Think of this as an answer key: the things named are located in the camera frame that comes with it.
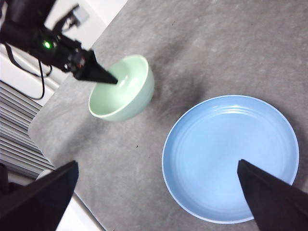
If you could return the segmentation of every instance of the bowl rim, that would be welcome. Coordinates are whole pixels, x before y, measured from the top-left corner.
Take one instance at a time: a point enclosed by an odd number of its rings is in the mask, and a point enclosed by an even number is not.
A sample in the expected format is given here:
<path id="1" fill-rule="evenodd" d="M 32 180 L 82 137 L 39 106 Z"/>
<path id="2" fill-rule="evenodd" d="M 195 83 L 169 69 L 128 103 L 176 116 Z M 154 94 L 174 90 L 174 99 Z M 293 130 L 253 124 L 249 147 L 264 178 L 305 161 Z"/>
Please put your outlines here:
<path id="1" fill-rule="evenodd" d="M 149 76 L 149 63 L 148 63 L 147 59 L 146 59 L 144 56 L 140 55 L 140 54 L 132 54 L 132 55 L 125 56 L 124 58 L 122 58 L 122 59 L 120 59 L 119 61 L 117 61 L 117 62 L 115 62 L 114 64 L 112 64 L 112 65 L 108 68 L 108 70 L 109 70 L 110 68 L 112 68 L 115 64 L 117 64 L 118 62 L 122 62 L 122 61 L 125 61 L 125 60 L 127 60 L 127 59 L 131 59 L 131 58 L 139 58 L 139 59 L 143 60 L 144 63 L 145 63 L 145 65 L 146 65 L 146 77 L 144 78 L 143 83 L 142 83 L 142 85 L 141 85 L 139 91 L 136 92 L 135 96 L 133 97 L 133 99 L 132 99 L 131 101 L 125 103 L 124 105 L 122 105 L 121 107 L 119 107 L 118 109 L 116 109 L 115 111 L 110 112 L 110 113 L 108 113 L 108 114 L 100 115 L 100 114 L 94 113 L 94 112 L 91 110 L 91 107 L 90 107 L 90 101 L 91 101 L 92 94 L 93 94 L 94 89 L 96 88 L 96 86 L 97 86 L 97 84 L 98 84 L 98 83 L 96 83 L 95 86 L 93 87 L 92 91 L 91 91 L 91 94 L 90 94 L 90 97 L 89 97 L 89 100 L 88 100 L 89 111 L 91 112 L 91 114 L 92 114 L 93 116 L 98 117 L 98 118 L 107 118 L 107 117 L 111 117 L 111 116 L 113 116 L 113 115 L 119 113 L 119 112 L 122 111 L 124 108 L 126 108 L 132 101 L 134 101 L 134 99 L 137 97 L 137 95 L 139 94 L 139 92 L 141 91 L 141 89 L 144 87 L 145 82 L 146 82 L 146 80 L 147 80 L 147 78 L 148 78 L 148 76 Z"/>
<path id="2" fill-rule="evenodd" d="M 193 211 L 189 210 L 188 208 L 186 208 L 177 198 L 176 196 L 173 194 L 173 192 L 171 191 L 169 185 L 168 185 L 168 181 L 166 179 L 166 176 L 165 176 L 165 168 L 164 168 L 164 156 L 165 156 L 165 148 L 166 148 L 166 144 L 167 144 L 167 141 L 168 141 L 168 138 L 171 134 L 171 132 L 173 131 L 173 129 L 175 128 L 175 126 L 179 123 L 179 121 L 186 115 L 188 114 L 191 110 L 193 110 L 194 108 L 208 102 L 208 101 L 212 101 L 212 100 L 216 100 L 216 99 L 219 99 L 219 98 L 228 98 L 228 97 L 243 97 L 243 98 L 249 98 L 251 100 L 256 100 L 256 101 L 259 101 L 261 103 L 264 103 L 265 105 L 269 106 L 270 108 L 272 108 L 274 111 L 276 111 L 282 118 L 283 120 L 286 122 L 287 126 L 289 127 L 292 135 L 293 135 L 293 139 L 295 141 L 295 148 L 296 148 L 296 167 L 295 167 L 295 170 L 293 172 L 293 176 L 290 180 L 290 182 L 288 182 L 290 185 L 292 185 L 294 183 L 294 180 L 296 178 L 296 175 L 297 175 L 297 172 L 298 172 L 298 167 L 299 167 L 299 146 L 298 146 L 298 140 L 297 140 L 297 137 L 296 137 L 296 134 L 294 132 L 294 129 L 293 127 L 291 126 L 290 122 L 287 120 L 287 118 L 276 108 L 274 107 L 273 105 L 261 100 L 261 99 L 258 99 L 258 98 L 255 98 L 255 97 L 252 97 L 252 96 L 247 96 L 247 95 L 240 95 L 240 94 L 230 94 L 230 95 L 221 95 L 221 96 L 217 96 L 217 97 L 213 97 L 213 98 L 210 98 L 210 99 L 207 99 L 205 101 L 202 101 L 200 103 L 197 103 L 195 106 L 193 106 L 192 108 L 190 108 L 189 110 L 187 110 L 176 122 L 175 124 L 172 126 L 172 128 L 170 129 L 167 137 L 166 137 L 166 140 L 165 140 L 165 144 L 164 144 L 164 147 L 163 147 L 163 153 L 162 153 L 162 172 L 163 172 L 163 178 L 164 178 L 164 182 L 165 182 L 165 185 L 169 191 L 169 193 L 171 194 L 172 198 L 178 203 L 179 206 L 181 206 L 186 212 L 188 212 L 189 214 L 193 215 L 194 217 L 196 218 L 199 218 L 201 220 L 204 220 L 204 221 L 208 221 L 208 222 L 212 222 L 212 223 L 216 223 L 216 224 L 236 224 L 236 223 L 242 223 L 242 222 L 245 222 L 245 221 L 249 221 L 249 220 L 252 220 L 254 219 L 253 216 L 249 216 L 249 217 L 246 217 L 246 218 L 243 218 L 243 219 L 239 219 L 239 220 L 215 220 L 215 219 L 210 219 L 210 218 L 206 218 L 206 217 L 202 217 L 196 213 L 194 213 Z"/>

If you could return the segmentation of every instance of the white surface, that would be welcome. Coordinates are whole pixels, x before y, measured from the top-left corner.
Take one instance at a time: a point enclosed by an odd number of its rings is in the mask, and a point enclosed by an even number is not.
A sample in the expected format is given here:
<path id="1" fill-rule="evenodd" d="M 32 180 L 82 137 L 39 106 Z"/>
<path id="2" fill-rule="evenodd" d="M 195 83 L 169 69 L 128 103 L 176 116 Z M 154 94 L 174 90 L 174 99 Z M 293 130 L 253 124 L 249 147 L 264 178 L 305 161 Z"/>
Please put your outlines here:
<path id="1" fill-rule="evenodd" d="M 87 0 L 100 18 L 109 25 L 128 0 Z"/>

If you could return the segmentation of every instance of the plate rim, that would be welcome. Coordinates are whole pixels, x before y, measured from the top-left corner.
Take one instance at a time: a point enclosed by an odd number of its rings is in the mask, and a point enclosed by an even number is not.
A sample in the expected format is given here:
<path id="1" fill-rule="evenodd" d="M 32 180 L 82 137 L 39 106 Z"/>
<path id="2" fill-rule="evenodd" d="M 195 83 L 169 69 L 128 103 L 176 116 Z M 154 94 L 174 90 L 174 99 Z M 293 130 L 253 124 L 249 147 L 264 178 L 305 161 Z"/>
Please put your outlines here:
<path id="1" fill-rule="evenodd" d="M 273 105 L 261 100 L 261 99 L 258 99 L 258 98 L 255 98 L 255 97 L 252 97 L 252 96 L 247 96 L 247 95 L 238 95 L 238 94 L 231 94 L 231 95 L 221 95 L 221 96 L 217 96 L 217 97 L 213 97 L 213 98 L 210 98 L 210 99 L 207 99 L 205 101 L 202 101 L 198 104 L 196 104 L 195 106 L 193 106 L 192 108 L 188 109 L 176 122 L 175 124 L 172 126 L 172 128 L 170 129 L 167 137 L 166 137 L 166 140 L 165 140 L 165 143 L 164 143 L 164 148 L 163 148 L 163 153 L 162 153 L 162 171 L 163 171 L 163 177 L 164 177 L 164 182 L 165 182 L 165 185 L 169 191 L 169 193 L 171 194 L 172 198 L 178 203 L 179 206 L 181 206 L 186 212 L 188 212 L 189 214 L 201 219 L 201 220 L 205 220 L 205 221 L 208 221 L 208 222 L 212 222 L 212 223 L 216 223 L 216 224 L 236 224 L 236 223 L 242 223 L 242 222 L 245 222 L 245 221 L 249 221 L 249 220 L 252 220 L 254 219 L 253 216 L 249 216 L 247 218 L 243 218 L 243 219 L 239 219 L 239 220 L 227 220 L 227 221 L 222 221 L 222 220 L 214 220 L 214 219 L 209 219 L 209 218 L 205 218 L 205 217 L 202 217 L 192 211 L 190 211 L 189 209 L 187 209 L 180 201 L 178 201 L 178 199 L 173 195 L 171 189 L 169 188 L 169 185 L 167 183 L 167 180 L 166 180 L 166 177 L 165 177 L 165 171 L 164 171 L 164 155 L 165 155 L 165 147 L 166 147 L 166 144 L 167 144 L 167 141 L 169 139 L 169 136 L 171 134 L 171 132 L 173 131 L 173 129 L 175 128 L 175 126 L 182 120 L 182 118 L 184 116 L 186 116 L 186 114 L 188 114 L 190 111 L 192 111 L 194 108 L 206 103 L 206 102 L 209 102 L 209 101 L 212 101 L 212 100 L 216 100 L 216 99 L 219 99 L 219 98 L 228 98 L 228 97 L 241 97 L 241 98 L 249 98 L 251 100 L 256 100 L 256 101 L 259 101 L 261 103 L 264 103 L 265 105 L 271 107 L 272 109 L 274 109 L 274 111 L 276 111 L 283 119 L 284 121 L 286 122 L 286 124 L 288 125 L 288 127 L 290 128 L 291 130 L 291 133 L 293 135 L 293 139 L 295 141 L 295 148 L 296 148 L 296 167 L 295 167 L 295 170 L 293 172 L 293 176 L 289 182 L 290 185 L 292 185 L 294 183 L 294 180 L 296 178 L 296 175 L 297 175 L 297 172 L 298 172 L 298 166 L 299 166 L 299 146 L 298 146 L 298 140 L 297 140 L 297 137 L 296 137 L 296 134 L 293 130 L 293 127 L 291 126 L 290 122 L 287 120 L 287 118 L 277 109 L 275 108 Z"/>

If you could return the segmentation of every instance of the green led light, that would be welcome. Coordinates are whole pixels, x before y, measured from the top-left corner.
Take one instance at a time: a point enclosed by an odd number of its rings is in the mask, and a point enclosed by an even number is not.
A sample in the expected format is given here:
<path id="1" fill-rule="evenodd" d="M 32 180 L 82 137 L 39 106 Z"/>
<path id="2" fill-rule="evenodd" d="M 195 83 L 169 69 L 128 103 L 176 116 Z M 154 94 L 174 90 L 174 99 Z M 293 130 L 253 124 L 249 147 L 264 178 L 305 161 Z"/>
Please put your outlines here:
<path id="1" fill-rule="evenodd" d="M 43 46 L 49 50 L 51 48 L 51 43 L 48 41 L 44 41 Z"/>

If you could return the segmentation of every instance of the radiator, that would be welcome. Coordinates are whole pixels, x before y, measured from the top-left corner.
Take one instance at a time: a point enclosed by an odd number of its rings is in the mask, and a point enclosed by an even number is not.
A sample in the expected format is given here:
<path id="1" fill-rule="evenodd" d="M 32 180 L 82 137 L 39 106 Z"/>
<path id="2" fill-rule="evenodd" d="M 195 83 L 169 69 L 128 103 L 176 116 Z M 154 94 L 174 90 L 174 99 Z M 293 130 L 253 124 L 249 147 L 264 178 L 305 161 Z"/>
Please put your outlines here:
<path id="1" fill-rule="evenodd" d="M 54 170 L 28 136 L 29 125 L 40 109 L 39 104 L 0 81 L 0 163 L 30 178 L 45 169 Z"/>

